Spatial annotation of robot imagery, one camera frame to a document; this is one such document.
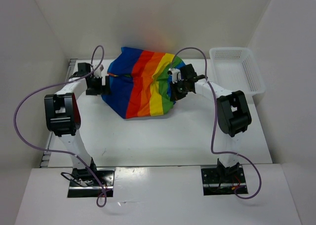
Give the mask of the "rainbow striped shorts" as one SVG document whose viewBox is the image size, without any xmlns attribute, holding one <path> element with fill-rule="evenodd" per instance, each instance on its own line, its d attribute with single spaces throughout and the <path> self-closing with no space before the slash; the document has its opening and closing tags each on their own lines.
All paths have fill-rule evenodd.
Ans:
<svg viewBox="0 0 316 225">
<path fill-rule="evenodd" d="M 168 70 L 183 66 L 173 54 L 122 47 L 108 67 L 111 92 L 102 100 L 123 119 L 164 115 L 175 104 Z"/>
</svg>

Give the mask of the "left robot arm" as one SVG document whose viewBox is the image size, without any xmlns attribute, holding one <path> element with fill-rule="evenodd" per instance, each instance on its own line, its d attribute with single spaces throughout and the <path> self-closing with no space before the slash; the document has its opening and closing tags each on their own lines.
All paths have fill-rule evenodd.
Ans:
<svg viewBox="0 0 316 225">
<path fill-rule="evenodd" d="M 101 70 L 81 79 L 87 71 L 77 71 L 61 90 L 44 98 L 46 125 L 71 155 L 73 176 L 91 186 L 102 180 L 102 171 L 98 171 L 93 158 L 87 152 L 79 128 L 81 117 L 77 98 L 84 92 L 88 95 L 100 95 L 107 91 L 102 84 Z"/>
</svg>

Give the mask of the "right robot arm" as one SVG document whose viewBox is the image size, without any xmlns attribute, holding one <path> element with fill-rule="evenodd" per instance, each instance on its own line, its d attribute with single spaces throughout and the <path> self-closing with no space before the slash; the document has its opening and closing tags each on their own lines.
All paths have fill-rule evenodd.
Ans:
<svg viewBox="0 0 316 225">
<path fill-rule="evenodd" d="M 224 145 L 219 152 L 214 151 L 215 135 L 212 135 L 211 152 L 218 155 L 217 178 L 228 182 L 239 171 L 238 153 L 243 133 L 252 122 L 245 94 L 225 89 L 213 82 L 206 81 L 205 75 L 197 75 L 191 64 L 179 69 L 170 68 L 171 100 L 178 101 L 189 92 L 199 94 L 215 104 L 216 122 L 214 129 L 222 132 Z"/>
</svg>

